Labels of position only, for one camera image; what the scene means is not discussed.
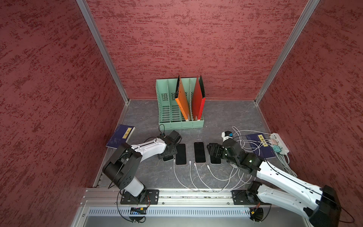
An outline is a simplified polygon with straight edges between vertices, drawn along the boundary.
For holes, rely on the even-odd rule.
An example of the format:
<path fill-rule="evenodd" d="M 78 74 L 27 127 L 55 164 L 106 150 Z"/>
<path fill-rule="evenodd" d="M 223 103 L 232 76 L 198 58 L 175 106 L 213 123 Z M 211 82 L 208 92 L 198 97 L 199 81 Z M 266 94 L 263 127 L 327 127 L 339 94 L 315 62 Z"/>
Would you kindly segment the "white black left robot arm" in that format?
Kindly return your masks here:
<path fill-rule="evenodd" d="M 102 172 L 117 188 L 128 192 L 137 203 L 142 203 L 147 196 L 146 187 L 135 176 L 140 163 L 153 156 L 163 159 L 176 155 L 181 140 L 182 136 L 172 131 L 169 135 L 162 133 L 147 139 L 142 144 L 123 143 L 106 161 Z"/>

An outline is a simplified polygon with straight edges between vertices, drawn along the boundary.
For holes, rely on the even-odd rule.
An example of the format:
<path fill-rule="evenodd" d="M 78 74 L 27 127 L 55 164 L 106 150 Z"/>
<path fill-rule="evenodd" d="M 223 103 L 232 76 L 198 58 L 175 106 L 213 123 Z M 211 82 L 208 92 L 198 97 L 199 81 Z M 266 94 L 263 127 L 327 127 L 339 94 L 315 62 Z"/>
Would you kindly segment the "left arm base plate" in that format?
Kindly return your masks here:
<path fill-rule="evenodd" d="M 133 196 L 128 191 L 121 193 L 120 204 L 131 205 L 157 205 L 159 200 L 159 190 L 156 189 L 144 189 L 139 196 Z"/>

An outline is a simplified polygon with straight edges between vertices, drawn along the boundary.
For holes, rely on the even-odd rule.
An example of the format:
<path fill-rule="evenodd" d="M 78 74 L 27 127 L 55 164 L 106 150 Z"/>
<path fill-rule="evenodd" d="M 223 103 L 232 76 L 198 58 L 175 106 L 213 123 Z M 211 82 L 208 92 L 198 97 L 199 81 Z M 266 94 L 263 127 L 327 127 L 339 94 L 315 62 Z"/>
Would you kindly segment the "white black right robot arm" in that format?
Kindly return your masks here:
<path fill-rule="evenodd" d="M 253 181 L 248 189 L 236 195 L 243 197 L 248 205 L 276 205 L 308 219 L 314 227 L 337 227 L 341 223 L 343 207 L 332 187 L 319 187 L 300 180 L 253 152 L 245 152 L 232 138 L 225 139 L 222 144 L 210 143 L 207 149 L 211 156 L 224 159 L 253 177 L 276 186 L 273 189 Z"/>

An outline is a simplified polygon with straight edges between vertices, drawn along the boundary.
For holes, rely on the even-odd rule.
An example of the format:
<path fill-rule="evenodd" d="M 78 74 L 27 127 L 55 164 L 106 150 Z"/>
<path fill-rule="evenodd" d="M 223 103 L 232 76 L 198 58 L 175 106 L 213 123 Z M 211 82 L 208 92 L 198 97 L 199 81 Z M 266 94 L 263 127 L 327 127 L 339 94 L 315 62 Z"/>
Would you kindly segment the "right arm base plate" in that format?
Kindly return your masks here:
<path fill-rule="evenodd" d="M 269 205 L 269 203 L 262 202 L 256 193 L 249 192 L 247 190 L 233 190 L 232 200 L 234 205 L 251 205 L 257 206 L 260 205 Z"/>

